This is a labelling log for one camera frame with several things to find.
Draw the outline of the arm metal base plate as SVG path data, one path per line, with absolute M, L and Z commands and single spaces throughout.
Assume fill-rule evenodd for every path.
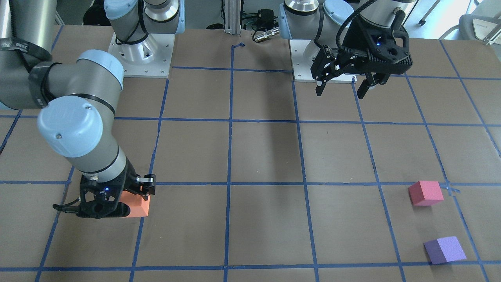
M 311 75 L 311 66 L 320 49 L 312 40 L 290 40 L 289 46 L 294 81 L 315 82 Z
M 108 53 L 123 65 L 126 78 L 168 78 L 175 34 L 149 34 L 135 45 L 118 45 L 113 34 Z

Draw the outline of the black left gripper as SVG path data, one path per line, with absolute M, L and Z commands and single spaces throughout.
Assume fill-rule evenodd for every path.
M 323 94 L 326 82 L 342 74 L 365 75 L 357 90 L 358 99 L 378 84 L 385 84 L 390 75 L 407 72 L 413 61 L 409 50 L 409 35 L 402 23 L 404 16 L 396 16 L 389 27 L 378 27 L 357 16 L 350 23 L 341 46 L 333 50 L 320 47 L 311 66 L 311 75 L 317 80 L 315 94 Z

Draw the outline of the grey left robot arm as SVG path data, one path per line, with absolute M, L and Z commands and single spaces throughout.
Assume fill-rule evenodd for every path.
M 413 0 L 285 0 L 280 34 L 311 40 L 317 48 L 310 68 L 317 96 L 330 80 L 358 74 L 365 76 L 357 91 L 362 99 L 370 88 L 413 66 L 403 26 L 413 5 Z

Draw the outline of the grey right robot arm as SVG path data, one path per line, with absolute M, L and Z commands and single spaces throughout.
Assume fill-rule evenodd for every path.
M 184 32 L 182 0 L 106 0 L 115 33 L 109 52 L 87 50 L 75 64 L 52 59 L 55 0 L 1 1 L 1 109 L 39 109 L 49 146 L 82 173 L 79 197 L 54 204 L 80 218 L 145 217 L 155 175 L 140 176 L 112 135 L 125 70 L 168 75 L 161 38 Z

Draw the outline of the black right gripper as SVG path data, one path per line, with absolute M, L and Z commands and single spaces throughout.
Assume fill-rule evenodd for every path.
M 121 201 L 125 192 L 139 195 L 141 199 L 155 195 L 156 175 L 136 174 L 130 162 L 119 175 L 107 182 L 98 182 L 96 175 L 83 175 L 80 180 L 80 196 L 76 200 L 52 207 L 64 213 L 74 213 L 80 218 L 127 217 L 132 213 L 132 206 Z

